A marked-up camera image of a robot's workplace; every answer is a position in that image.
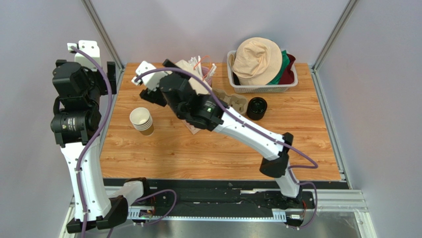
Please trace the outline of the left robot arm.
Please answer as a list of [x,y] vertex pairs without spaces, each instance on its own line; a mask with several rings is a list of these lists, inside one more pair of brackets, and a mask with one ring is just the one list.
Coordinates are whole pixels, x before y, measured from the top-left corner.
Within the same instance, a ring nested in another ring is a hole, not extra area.
[[123,224],[129,207],[150,192],[145,178],[132,178],[107,195],[100,167],[100,132],[105,120],[100,98],[113,95],[115,79],[96,66],[59,59],[52,83],[58,92],[53,105],[51,130],[66,159],[74,199],[74,218],[66,225],[70,234],[90,229],[112,229]]

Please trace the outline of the stack of paper cups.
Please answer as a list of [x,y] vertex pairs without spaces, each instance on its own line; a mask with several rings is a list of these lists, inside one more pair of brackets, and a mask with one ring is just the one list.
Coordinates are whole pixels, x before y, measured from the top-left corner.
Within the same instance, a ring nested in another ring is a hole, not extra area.
[[153,118],[147,108],[135,108],[129,116],[133,127],[144,136],[151,136],[154,133]]

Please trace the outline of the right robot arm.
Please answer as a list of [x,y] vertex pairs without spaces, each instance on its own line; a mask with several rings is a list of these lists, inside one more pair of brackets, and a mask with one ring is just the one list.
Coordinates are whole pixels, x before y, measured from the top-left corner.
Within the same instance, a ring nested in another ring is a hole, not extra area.
[[302,203],[302,187],[289,170],[288,152],[293,135],[277,134],[248,120],[222,100],[194,74],[170,61],[157,69],[143,61],[132,79],[144,84],[140,97],[162,107],[169,106],[180,120],[197,129],[232,137],[262,155],[260,172],[274,178],[285,203]]

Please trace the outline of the white paper takeout bag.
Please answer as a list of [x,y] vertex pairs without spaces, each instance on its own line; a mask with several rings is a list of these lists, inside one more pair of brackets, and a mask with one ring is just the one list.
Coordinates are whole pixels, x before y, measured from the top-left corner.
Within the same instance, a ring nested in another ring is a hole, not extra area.
[[[199,66],[199,57],[192,57],[190,60],[180,60],[176,63],[176,65],[187,71],[192,73],[193,75],[197,76],[198,78],[201,79],[202,82],[204,82],[207,85],[207,88],[211,88],[209,86],[208,83],[206,83],[206,81],[203,79],[203,75],[202,75],[202,68]],[[189,83],[192,86],[192,88],[195,90],[196,94],[209,94],[209,91],[205,88],[205,86],[203,86],[201,83],[199,83],[197,80],[195,80],[194,78],[190,78],[189,79]],[[193,127],[191,124],[187,123],[185,120],[182,121],[186,127],[190,130],[190,132],[195,135],[197,132],[199,132],[200,130]]]

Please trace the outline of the cardboard cup carrier tray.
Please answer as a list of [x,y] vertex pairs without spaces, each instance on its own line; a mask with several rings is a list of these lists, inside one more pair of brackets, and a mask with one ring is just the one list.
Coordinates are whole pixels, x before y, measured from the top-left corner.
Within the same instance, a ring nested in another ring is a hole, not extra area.
[[228,94],[224,90],[213,89],[217,98],[225,102],[241,115],[245,115],[248,108],[248,99],[239,94]]

